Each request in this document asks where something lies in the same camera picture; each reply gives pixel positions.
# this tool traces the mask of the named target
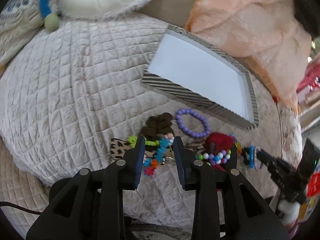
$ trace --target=brown scrunchie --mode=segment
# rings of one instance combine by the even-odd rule
[[[173,116],[169,113],[163,113],[158,116],[150,116],[146,126],[142,127],[139,135],[143,135],[149,141],[159,140],[157,134],[173,133],[171,120]]]

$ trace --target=purple beaded bracelet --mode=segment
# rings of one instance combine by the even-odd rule
[[[204,129],[205,129],[204,132],[201,132],[201,133],[193,132],[193,131],[189,130],[187,127],[185,127],[184,124],[182,123],[182,120],[181,120],[181,115],[183,115],[183,114],[190,114],[194,118],[200,120],[204,126]],[[203,116],[199,115],[198,113],[196,113],[192,109],[178,110],[175,118],[177,120],[177,124],[179,126],[179,129],[193,138],[202,138],[202,137],[205,137],[210,134],[210,126],[209,126],[207,120]]]

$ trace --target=metal screw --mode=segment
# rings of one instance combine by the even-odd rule
[[[240,171],[238,171],[237,169],[232,169],[232,170],[230,171],[230,173],[231,173],[232,175],[238,176],[238,175],[240,174]]]
[[[84,168],[84,169],[80,170],[79,173],[80,173],[81,176],[84,176],[84,175],[87,175],[89,173],[89,170],[87,168]]]
[[[123,166],[123,165],[125,165],[125,160],[118,160],[118,161],[117,161],[117,165],[118,165],[118,166]]]
[[[201,160],[195,160],[195,161],[193,162],[193,164],[194,164],[195,166],[202,166],[202,165],[203,165],[203,161],[201,161]]]

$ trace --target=quilted bedspread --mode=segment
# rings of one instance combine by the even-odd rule
[[[19,52],[0,79],[0,134],[13,156],[5,147],[0,152],[0,200],[42,210],[48,191],[37,178],[50,186],[84,167],[105,168],[111,138],[137,134],[151,115],[195,108],[141,84],[166,27],[140,14],[102,22],[64,18],[56,32],[41,30]],[[258,145],[281,156],[276,104],[259,81],[251,79],[258,128],[242,130],[199,113],[212,131],[235,133],[244,146]],[[191,117],[184,121],[191,129],[201,129]],[[176,123],[172,128],[184,142],[190,140]],[[238,168],[263,197],[276,192],[265,168],[256,172],[240,162]],[[194,192],[182,190],[176,167],[166,164],[153,177],[142,176],[136,191],[124,192],[124,212],[148,223],[191,227],[194,200]],[[10,208],[5,212],[23,236],[36,218]]]

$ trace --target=black cable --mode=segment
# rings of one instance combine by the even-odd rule
[[[31,214],[34,214],[34,215],[41,215],[41,213],[42,213],[42,212],[39,212],[39,211],[34,211],[34,210],[30,210],[30,209],[18,206],[16,204],[13,204],[13,203],[10,203],[10,202],[7,202],[7,201],[0,201],[0,207],[13,207],[13,208],[17,208],[17,209],[20,209],[20,210],[22,210],[24,212],[28,212],[28,213],[31,213]]]

